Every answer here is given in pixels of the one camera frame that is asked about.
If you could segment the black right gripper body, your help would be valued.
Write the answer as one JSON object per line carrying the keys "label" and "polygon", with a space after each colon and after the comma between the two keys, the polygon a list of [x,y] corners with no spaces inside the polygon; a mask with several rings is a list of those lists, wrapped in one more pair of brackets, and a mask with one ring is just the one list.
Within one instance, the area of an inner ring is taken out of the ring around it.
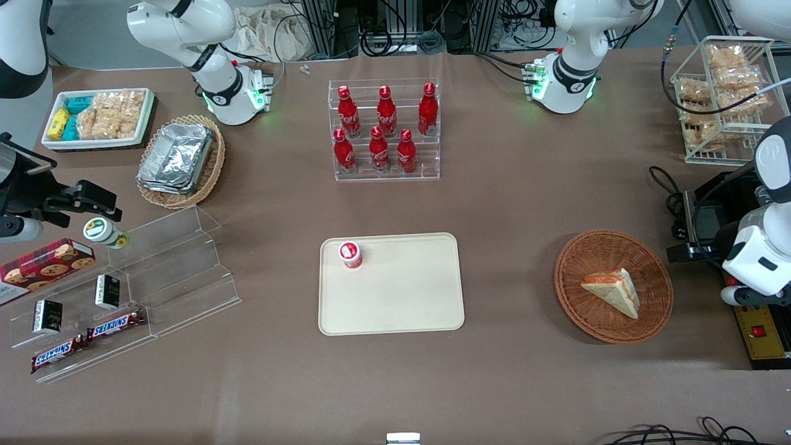
{"label": "black right gripper body", "polygon": [[56,226],[70,225],[70,216],[48,208],[48,200],[65,197],[66,185],[51,170],[34,163],[31,152],[2,133],[2,226],[23,226],[23,218]]}

